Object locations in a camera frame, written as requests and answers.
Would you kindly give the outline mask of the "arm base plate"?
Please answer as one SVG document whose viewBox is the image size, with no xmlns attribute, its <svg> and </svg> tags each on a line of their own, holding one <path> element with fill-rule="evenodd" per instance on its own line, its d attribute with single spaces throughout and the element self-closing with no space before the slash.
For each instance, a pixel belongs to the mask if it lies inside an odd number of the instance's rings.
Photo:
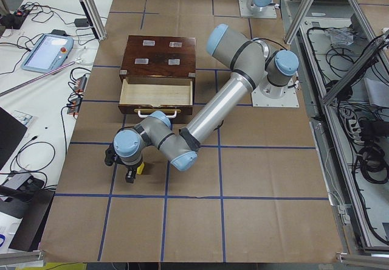
<svg viewBox="0 0 389 270">
<path fill-rule="evenodd" d="M 268 80 L 268 73 L 265 72 L 258 87 L 251 93 L 252 106 L 255 108 L 299 108 L 295 88 L 289 88 L 294 84 L 293 77 L 288 77 L 285 86 L 274 86 Z"/>
<path fill-rule="evenodd" d="M 238 0 L 241 18 L 276 19 L 276 9 L 273 1 L 269 5 L 259 7 L 254 0 Z"/>
</svg>

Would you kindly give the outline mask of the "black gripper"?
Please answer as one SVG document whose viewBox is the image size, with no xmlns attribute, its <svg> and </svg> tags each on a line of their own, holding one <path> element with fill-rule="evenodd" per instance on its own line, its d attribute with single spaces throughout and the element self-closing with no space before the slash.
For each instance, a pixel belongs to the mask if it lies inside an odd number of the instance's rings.
<svg viewBox="0 0 389 270">
<path fill-rule="evenodd" d="M 133 183 L 136 178 L 136 170 L 137 167 L 143 162 L 141 159 L 140 161 L 133 163 L 133 164 L 126 164 L 125 167 L 127 168 L 127 173 L 125 175 L 125 181 L 127 183 Z"/>
</svg>

